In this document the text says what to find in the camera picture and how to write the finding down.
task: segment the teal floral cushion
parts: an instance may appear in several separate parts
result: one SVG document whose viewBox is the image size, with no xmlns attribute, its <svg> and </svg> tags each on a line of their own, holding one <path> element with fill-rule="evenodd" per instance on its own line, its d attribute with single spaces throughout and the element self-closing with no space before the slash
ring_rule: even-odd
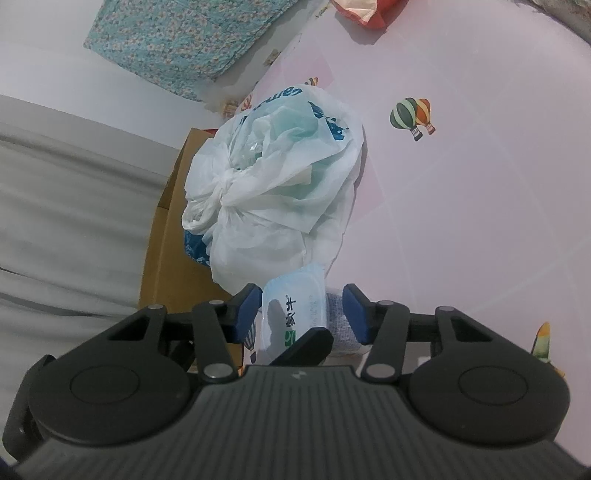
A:
<svg viewBox="0 0 591 480">
<path fill-rule="evenodd" d="M 591 43 L 591 0 L 532 0 Z"/>
<path fill-rule="evenodd" d="M 170 92 L 200 100 L 297 0 L 105 0 L 84 46 Z"/>
</svg>

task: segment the white plastic bag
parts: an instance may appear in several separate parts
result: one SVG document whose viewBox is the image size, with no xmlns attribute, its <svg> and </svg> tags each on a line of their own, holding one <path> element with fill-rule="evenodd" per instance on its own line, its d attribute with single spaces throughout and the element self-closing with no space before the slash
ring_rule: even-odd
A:
<svg viewBox="0 0 591 480">
<path fill-rule="evenodd" d="M 351 110 L 309 85 L 225 123 L 185 183 L 183 228 L 203 235 L 213 280 L 235 294 L 311 262 L 328 269 L 353 205 L 362 144 Z"/>
</svg>

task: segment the ribbed black surface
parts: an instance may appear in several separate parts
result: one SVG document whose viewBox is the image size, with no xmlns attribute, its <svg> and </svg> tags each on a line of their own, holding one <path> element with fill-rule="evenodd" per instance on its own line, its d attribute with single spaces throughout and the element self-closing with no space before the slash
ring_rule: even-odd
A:
<svg viewBox="0 0 591 480">
<path fill-rule="evenodd" d="M 486 450 L 444 438 L 395 389 L 347 367 L 251 367 L 152 438 L 109 449 L 52 440 L 18 468 L 25 480 L 569 480 L 582 470 L 551 442 Z"/>
</svg>

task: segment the hot air balloon sticker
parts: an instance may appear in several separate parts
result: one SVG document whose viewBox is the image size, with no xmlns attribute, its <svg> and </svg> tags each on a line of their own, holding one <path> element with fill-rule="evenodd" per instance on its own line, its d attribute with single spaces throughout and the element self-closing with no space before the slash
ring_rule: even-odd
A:
<svg viewBox="0 0 591 480">
<path fill-rule="evenodd" d="M 417 128 L 417 108 L 417 101 L 414 98 L 405 98 L 398 102 L 390 113 L 392 126 L 410 130 L 415 142 L 423 137 L 423 134 Z"/>
<path fill-rule="evenodd" d="M 242 344 L 251 351 L 251 363 L 256 362 L 256 350 L 255 350 L 255 339 L 256 339 L 256 323 L 253 323 L 251 329 L 248 330 L 248 334 Z"/>
<path fill-rule="evenodd" d="M 240 105 L 240 111 L 243 112 L 244 110 L 248 110 L 250 107 L 252 107 L 251 93 L 242 101 L 242 104 Z"/>
<path fill-rule="evenodd" d="M 429 135 L 435 132 L 435 127 L 431 124 L 431 104 L 426 98 L 417 100 L 417 123 L 427 128 Z"/>
<path fill-rule="evenodd" d="M 535 336 L 534 346 L 531 348 L 531 354 L 541 362 L 552 365 L 550 363 L 550 324 L 545 322 L 542 324 L 538 333 Z M 564 372 L 552 365 L 556 373 L 564 377 Z"/>
</svg>

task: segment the pink floor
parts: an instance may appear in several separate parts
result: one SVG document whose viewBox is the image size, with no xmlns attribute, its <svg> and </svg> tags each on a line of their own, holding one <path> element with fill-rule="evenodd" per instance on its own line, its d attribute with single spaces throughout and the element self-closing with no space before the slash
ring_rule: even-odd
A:
<svg viewBox="0 0 591 480">
<path fill-rule="evenodd" d="M 559 442 L 591 462 L 591 48 L 511 0 L 401 2 L 385 33 L 333 8 L 259 82 L 253 104 L 318 77 L 354 107 L 365 168 L 328 285 L 415 312 L 452 304 L 530 349 L 551 323 L 571 406 Z M 433 135 L 394 129 L 406 97 Z"/>
</svg>

